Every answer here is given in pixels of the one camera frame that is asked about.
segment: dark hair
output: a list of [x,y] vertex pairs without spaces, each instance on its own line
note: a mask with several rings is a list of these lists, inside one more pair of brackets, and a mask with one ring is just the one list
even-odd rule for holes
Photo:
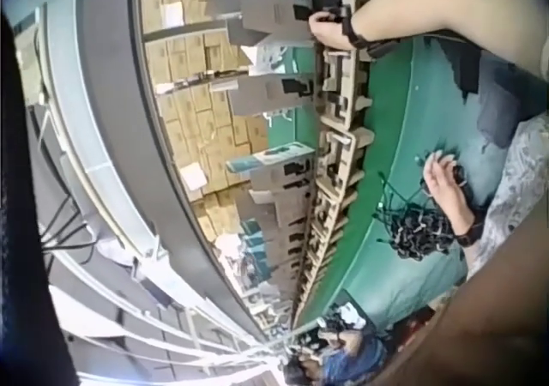
[[292,356],[282,370],[284,381],[291,386],[311,386],[312,381],[305,375],[305,368],[299,361],[298,356]]

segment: green table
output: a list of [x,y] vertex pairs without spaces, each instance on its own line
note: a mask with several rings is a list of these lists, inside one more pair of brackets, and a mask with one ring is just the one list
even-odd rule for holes
[[[310,51],[292,54],[299,71],[312,70]],[[291,60],[288,62],[288,67],[292,66]],[[489,56],[482,62],[481,84],[488,81],[484,84],[489,87],[490,73],[501,63]],[[488,144],[476,129],[486,98],[471,95],[464,104],[437,42],[426,46],[423,39],[408,41],[374,63],[369,91],[374,101],[364,124],[374,131],[376,139],[366,153],[366,175],[359,184],[359,198],[349,211],[350,221],[335,258],[301,315],[301,323],[322,315],[345,288],[378,327],[385,327],[445,292],[466,273],[459,250],[415,262],[400,259],[388,245],[377,242],[387,238],[383,225],[371,217],[383,198],[378,173],[382,172],[401,194],[411,196],[421,176],[416,157],[444,143],[448,148],[459,148],[460,162],[479,201],[493,193],[501,177],[506,150]],[[545,86],[533,84],[532,93],[535,101],[530,106],[543,110]],[[269,140],[315,142],[317,127],[312,125],[315,119],[310,113],[297,110],[292,122],[276,119]]]

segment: worker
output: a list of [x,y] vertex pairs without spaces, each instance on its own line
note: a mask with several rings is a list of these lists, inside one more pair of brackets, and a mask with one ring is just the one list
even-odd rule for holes
[[323,361],[299,357],[284,368],[288,385],[313,384],[322,381],[331,386],[343,386],[347,382],[367,380],[375,376],[385,365],[388,352],[375,335],[359,330],[340,333],[322,332],[318,335],[335,347]]
[[480,222],[455,164],[435,152],[423,176],[454,233],[467,237],[470,280],[371,386],[549,384],[549,115],[519,125]]
[[370,0],[350,27],[331,20],[318,12],[309,24],[320,43],[337,50],[449,29],[534,75],[549,69],[547,0]]

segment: black wristwatch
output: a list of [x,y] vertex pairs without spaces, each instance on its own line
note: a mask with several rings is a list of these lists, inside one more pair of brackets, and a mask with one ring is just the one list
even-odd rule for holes
[[455,240],[462,248],[471,247],[480,240],[482,231],[484,230],[484,218],[484,214],[475,214],[473,225],[467,233],[455,236]]
[[380,58],[385,54],[392,51],[399,43],[400,39],[386,39],[379,41],[368,41],[364,37],[359,36],[354,32],[353,24],[351,24],[351,10],[346,7],[344,15],[341,17],[341,31],[344,36],[349,39],[349,43],[357,49],[368,51],[368,54],[372,58]]

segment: wooden rack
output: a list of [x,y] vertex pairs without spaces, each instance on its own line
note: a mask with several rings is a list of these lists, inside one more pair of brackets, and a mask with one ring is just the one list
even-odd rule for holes
[[[366,1],[342,0],[352,13]],[[375,137],[361,122],[372,104],[365,96],[371,61],[367,52],[331,51],[321,46],[316,50],[314,106],[321,122],[316,194],[310,199],[294,325],[336,256],[348,223],[347,209],[358,198],[356,186],[365,176],[361,161]]]

